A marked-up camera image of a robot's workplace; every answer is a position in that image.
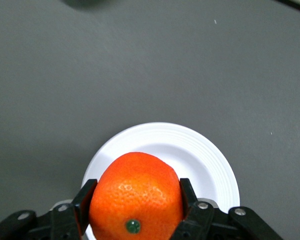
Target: robotic arm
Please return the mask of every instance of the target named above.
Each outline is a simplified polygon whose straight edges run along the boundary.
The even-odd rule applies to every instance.
[[[0,240],[81,240],[89,224],[90,202],[97,186],[88,180],[71,203],[42,216],[17,211],[0,222]],[[197,199],[188,178],[180,179],[185,219],[170,240],[283,240],[253,210],[233,207],[228,214]]]

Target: screw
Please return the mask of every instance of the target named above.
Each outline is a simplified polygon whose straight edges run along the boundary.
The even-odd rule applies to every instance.
[[[58,207],[59,212],[62,212],[62,211],[67,210],[67,209],[68,209],[67,205],[62,205],[62,206]]]
[[[242,208],[237,208],[236,210],[234,210],[234,213],[239,215],[239,216],[244,216],[246,215],[246,211],[243,210]]]
[[[27,217],[29,217],[29,215],[30,215],[30,213],[24,212],[24,213],[20,214],[20,216],[18,216],[18,220],[26,219]]]
[[[198,208],[200,209],[207,209],[208,208],[208,204],[206,204],[205,202],[199,202],[197,204]]]

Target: gray table surface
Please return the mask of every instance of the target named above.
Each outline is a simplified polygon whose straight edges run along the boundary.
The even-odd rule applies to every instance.
[[[207,137],[241,205],[300,240],[300,11],[273,0],[0,0],[0,221],[73,198],[97,150],[148,122]]]

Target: orange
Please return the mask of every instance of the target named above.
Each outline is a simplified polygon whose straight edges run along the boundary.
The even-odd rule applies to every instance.
[[[143,152],[126,153],[105,170],[89,209],[97,240],[168,240],[182,219],[176,172]]]

